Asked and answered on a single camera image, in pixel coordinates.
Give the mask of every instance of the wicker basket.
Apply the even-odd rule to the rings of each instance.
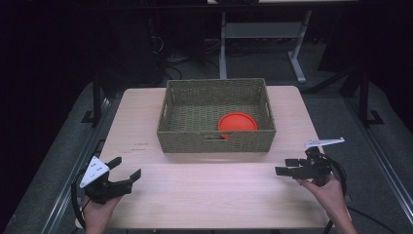
[[[258,130],[218,131],[233,111],[251,116]],[[165,153],[268,152],[276,128],[264,79],[168,81],[157,134]]]

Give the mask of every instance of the cable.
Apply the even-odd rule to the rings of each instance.
[[[83,219],[81,212],[79,211],[79,205],[77,202],[77,181],[79,179],[79,176],[85,172],[86,172],[86,169],[83,169],[78,174],[76,174],[75,178],[73,179],[72,184],[70,185],[70,195],[72,199],[73,211],[76,215],[76,218],[78,219],[79,224],[83,227],[83,229],[86,230],[86,223],[85,223],[85,220]]]
[[[206,41],[206,43],[212,44],[211,46],[208,46],[206,48],[206,56],[215,56],[217,55],[221,48],[221,41],[219,39],[212,39],[209,41]]]
[[[73,231],[71,232],[71,234],[75,234],[78,230],[79,230],[79,227],[75,227],[75,228],[73,229]]]
[[[206,59],[206,58],[204,58],[204,61],[206,61],[206,62],[208,62],[208,63],[210,63],[210,64],[212,64],[218,71],[219,71],[219,67],[218,67],[218,65],[217,64],[215,64],[213,61],[211,61],[211,60],[209,60],[209,59]]]
[[[172,70],[175,70],[176,72],[178,72],[179,73],[179,79],[178,80],[182,80],[182,73],[178,69],[176,69],[174,67],[171,67],[171,66],[165,66],[165,68],[169,68],[169,69],[172,69]],[[172,77],[166,71],[165,71],[165,74],[170,80],[174,80],[174,79],[172,79]]]
[[[227,56],[228,57],[245,57],[251,54],[257,54],[259,53],[259,51],[260,51],[260,47],[256,43],[246,43],[245,40],[237,40],[237,41],[234,41],[228,44]]]
[[[86,202],[85,206],[82,207],[82,212],[85,210],[85,207],[88,205],[88,203],[91,201],[91,199],[88,200],[88,202]]]
[[[328,156],[326,156],[326,155],[322,155],[322,156],[324,156],[327,160],[329,160],[329,161],[331,162],[331,165],[332,165],[332,166],[334,167],[334,169],[337,171],[337,173],[338,173],[338,175],[339,175],[339,177],[340,177],[340,183],[341,183],[341,187],[342,187],[342,190],[343,190],[343,196],[346,196],[346,193],[347,193],[347,175],[346,175],[346,171],[344,170],[344,168],[343,168],[337,161],[332,160],[330,157],[328,157]],[[389,226],[387,226],[387,225],[384,224],[383,222],[377,220],[376,218],[374,218],[374,217],[372,217],[372,216],[370,216],[370,215],[368,215],[368,214],[365,214],[365,213],[363,213],[363,212],[361,212],[361,211],[358,211],[358,210],[356,210],[356,209],[354,209],[354,208],[352,208],[352,207],[348,207],[348,206],[347,206],[347,209],[348,209],[349,211],[352,211],[352,212],[355,212],[355,213],[357,213],[357,214],[359,214],[359,215],[362,215],[362,216],[364,216],[364,217],[367,217],[368,219],[376,222],[377,224],[379,224],[380,226],[382,226],[383,228],[385,228],[385,229],[388,230],[389,232],[395,234],[395,232],[394,232]],[[326,225],[325,228],[324,228],[324,232],[323,232],[323,233],[324,233],[324,234],[329,233],[329,231],[330,231],[331,228],[332,228],[332,225],[333,225],[333,222],[332,222],[331,220],[328,221],[327,225]]]
[[[374,218],[374,217],[372,217],[372,216],[370,216],[370,215],[368,215],[368,214],[365,214],[365,213],[363,213],[363,212],[361,212],[361,211],[358,211],[358,210],[356,210],[356,209],[354,209],[354,208],[351,208],[351,207],[347,207],[347,209],[349,209],[349,211],[355,212],[355,213],[357,213],[357,214],[359,214],[359,215],[362,215],[362,216],[364,216],[364,217],[369,218],[370,220],[376,222],[377,224],[379,224],[380,226],[382,226],[383,228],[385,228],[385,229],[388,230],[389,232],[396,234],[395,231],[393,231],[388,225],[386,225],[386,224],[384,224],[383,222],[377,220],[376,218]]]
[[[179,58],[168,58],[167,61],[171,63],[171,65],[177,65],[185,61],[189,61],[189,57],[179,57]]]
[[[158,49],[158,52],[160,52],[164,48],[164,45],[165,45],[164,40],[162,40],[162,38],[159,36],[153,36],[152,39],[158,39],[161,41],[161,48]]]

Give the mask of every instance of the black clamp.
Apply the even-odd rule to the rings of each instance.
[[[331,174],[332,160],[319,152],[317,147],[305,151],[307,159],[285,159],[285,167],[276,167],[277,176],[292,178],[313,178],[317,186],[326,184],[326,177]]]
[[[109,170],[112,170],[121,163],[122,158],[117,157],[106,165],[109,167]],[[109,172],[106,172],[85,187],[85,194],[90,197],[92,201],[105,204],[109,199],[130,194],[133,183],[140,179],[140,175],[141,169],[132,174],[129,179],[111,182],[108,179]]]

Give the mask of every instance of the dark background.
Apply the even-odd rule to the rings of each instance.
[[[339,72],[360,62],[413,132],[413,20],[409,9],[398,4],[362,6],[340,17],[314,11],[306,40],[328,41],[320,64],[322,70]],[[212,16],[165,15],[165,24],[158,29],[176,47],[201,57],[203,54],[197,48],[204,38],[219,33]],[[191,24],[183,25],[188,18],[193,19]],[[151,55],[151,44],[149,38],[145,39],[149,33],[145,31],[147,24],[144,18],[140,20],[131,20],[128,14],[114,16],[82,10],[68,1],[0,1],[0,231],[19,204],[76,98],[96,71],[101,72],[100,67],[113,68],[111,75],[105,76],[103,72],[103,90],[109,96],[128,87],[151,87],[162,79],[159,64],[154,59],[145,59]],[[139,29],[129,35],[126,32],[131,27]],[[183,28],[190,28],[186,32],[193,38],[185,41]],[[134,55],[126,53],[125,48],[133,44],[128,38],[138,38],[139,45],[147,48],[138,48],[139,53]],[[125,64],[141,62],[140,68],[130,71],[122,67],[99,45]],[[153,79],[139,79],[148,76]]]

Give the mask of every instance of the metal stand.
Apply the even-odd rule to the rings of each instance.
[[[101,116],[101,107],[100,107],[100,87],[98,83],[98,75],[94,76],[94,80],[92,82],[93,91],[94,91],[94,111],[87,111],[85,116],[83,117],[82,123],[93,123],[92,127],[96,127],[97,123],[100,120]]]
[[[306,78],[304,77],[303,70],[301,69],[300,63],[298,62],[298,53],[300,52],[301,45],[303,44],[304,36],[306,35],[307,27],[310,21],[311,11],[307,11],[304,16],[303,22],[301,24],[300,32],[297,37],[297,45],[295,46],[294,51],[288,52],[288,58],[291,62],[292,69],[294,69],[295,76],[297,81],[300,84],[306,83]]]
[[[298,62],[298,54],[303,44],[304,36],[312,11],[307,11],[303,20],[298,22],[227,22],[225,12],[221,21],[221,53],[219,55],[219,78],[227,79],[225,60],[225,40],[227,38],[296,38],[297,44],[293,51],[288,52],[298,83],[305,83],[306,78]]]
[[[369,125],[382,125],[384,124],[382,118],[375,110],[370,110],[373,119],[368,119],[368,86],[369,80],[365,71],[362,69],[361,62],[354,64],[342,72],[337,73],[318,85],[308,90],[301,91],[301,94],[315,94],[318,91],[326,88],[334,82],[346,78],[343,86],[340,89],[341,96],[350,98],[354,95],[357,88],[359,88],[359,100],[358,100],[358,117],[363,123],[364,127],[368,128]]]

